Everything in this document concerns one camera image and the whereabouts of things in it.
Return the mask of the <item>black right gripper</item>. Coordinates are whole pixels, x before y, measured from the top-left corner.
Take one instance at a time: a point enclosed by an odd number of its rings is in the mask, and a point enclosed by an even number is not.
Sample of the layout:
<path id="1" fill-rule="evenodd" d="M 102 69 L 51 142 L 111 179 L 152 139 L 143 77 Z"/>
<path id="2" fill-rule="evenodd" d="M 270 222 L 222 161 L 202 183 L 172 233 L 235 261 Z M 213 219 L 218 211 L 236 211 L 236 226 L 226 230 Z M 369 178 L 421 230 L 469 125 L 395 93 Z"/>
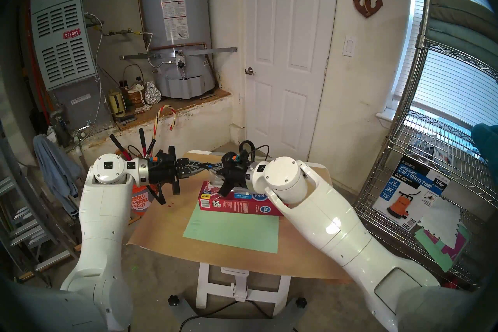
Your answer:
<path id="1" fill-rule="evenodd" d="M 251 177 L 247 171 L 253 162 L 253 151 L 242 151 L 240 154 L 230 151 L 222 156 L 221 164 L 208 164 L 208 170 L 216 174 L 216 182 L 223 182 L 219 190 L 222 197 L 226 197 L 234 188 L 244 188 L 251 193 L 254 192 L 252 186 L 247 185 Z"/>

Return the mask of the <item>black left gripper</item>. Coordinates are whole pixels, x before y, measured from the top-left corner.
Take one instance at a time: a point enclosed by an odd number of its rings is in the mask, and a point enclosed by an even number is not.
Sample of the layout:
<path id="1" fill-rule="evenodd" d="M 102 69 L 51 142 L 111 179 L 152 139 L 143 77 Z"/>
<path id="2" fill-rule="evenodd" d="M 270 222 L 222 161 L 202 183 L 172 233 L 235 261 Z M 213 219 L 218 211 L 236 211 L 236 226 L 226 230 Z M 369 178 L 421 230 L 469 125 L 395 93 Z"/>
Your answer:
<path id="1" fill-rule="evenodd" d="M 174 155 L 157 155 L 148 159 L 148 182 L 150 185 L 175 183 L 192 177 L 204 170 L 211 171 L 213 164 L 190 158 L 176 159 Z"/>

